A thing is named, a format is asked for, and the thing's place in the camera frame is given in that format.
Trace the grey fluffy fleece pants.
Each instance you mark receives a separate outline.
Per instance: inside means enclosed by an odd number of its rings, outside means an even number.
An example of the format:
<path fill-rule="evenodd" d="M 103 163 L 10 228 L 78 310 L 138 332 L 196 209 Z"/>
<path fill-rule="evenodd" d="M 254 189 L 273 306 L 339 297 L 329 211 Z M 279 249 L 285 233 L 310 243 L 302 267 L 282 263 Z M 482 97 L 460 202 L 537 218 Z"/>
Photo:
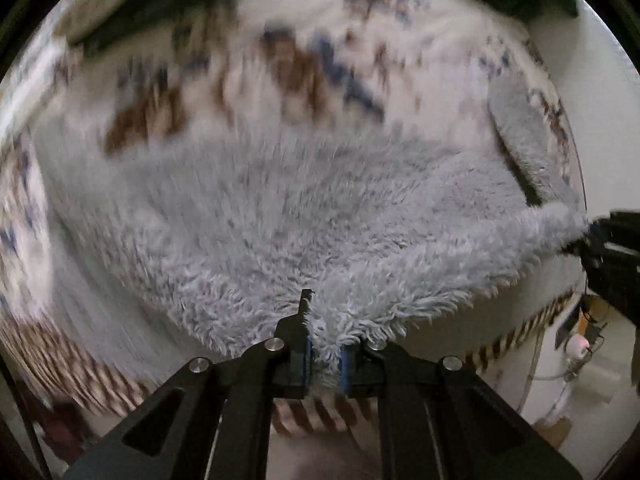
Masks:
<path fill-rule="evenodd" d="M 94 358 L 161 382 L 198 352 L 238 356 L 314 291 L 320 377 L 342 347 L 498 294 L 588 222 L 538 143 L 521 84 L 490 86 L 504 154 L 375 127 L 203 118 L 107 156 L 98 129 L 47 117 L 53 319 Z"/>

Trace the white round device on floor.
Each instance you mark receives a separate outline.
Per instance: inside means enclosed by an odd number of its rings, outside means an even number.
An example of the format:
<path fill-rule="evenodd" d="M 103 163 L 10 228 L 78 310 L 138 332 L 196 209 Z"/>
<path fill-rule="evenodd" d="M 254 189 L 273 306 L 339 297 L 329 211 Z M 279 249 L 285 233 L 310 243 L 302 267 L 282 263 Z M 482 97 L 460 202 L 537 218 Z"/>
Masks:
<path fill-rule="evenodd" d="M 571 361 L 580 362 L 588 356 L 590 352 L 590 342 L 585 336 L 574 333 L 568 337 L 564 351 Z"/>

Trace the floral plush bed blanket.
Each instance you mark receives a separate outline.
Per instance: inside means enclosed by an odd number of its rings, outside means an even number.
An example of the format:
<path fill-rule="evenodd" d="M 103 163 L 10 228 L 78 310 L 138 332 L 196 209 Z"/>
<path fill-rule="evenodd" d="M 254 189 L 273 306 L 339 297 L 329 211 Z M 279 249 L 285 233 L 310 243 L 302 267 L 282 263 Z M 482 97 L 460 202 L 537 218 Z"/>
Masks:
<path fill-rule="evenodd" d="M 229 127 L 375 127 L 504 154 L 489 93 L 508 77 L 539 114 L 538 143 L 584 214 L 570 127 L 548 73 L 526 28 L 480 0 L 226 0 L 105 49 L 73 46 L 122 10 L 122 0 L 62 0 L 3 85 L 1 339 L 42 398 L 122 416 L 185 363 L 161 382 L 133 378 L 55 324 L 48 202 L 34 148 L 50 115 L 95 125 L 107 156 L 174 142 L 203 118 Z M 392 339 L 358 342 L 398 340 L 427 359 L 454 354 L 483 368 L 551 321 L 581 280 L 578 262 L 559 252 L 494 296 Z"/>

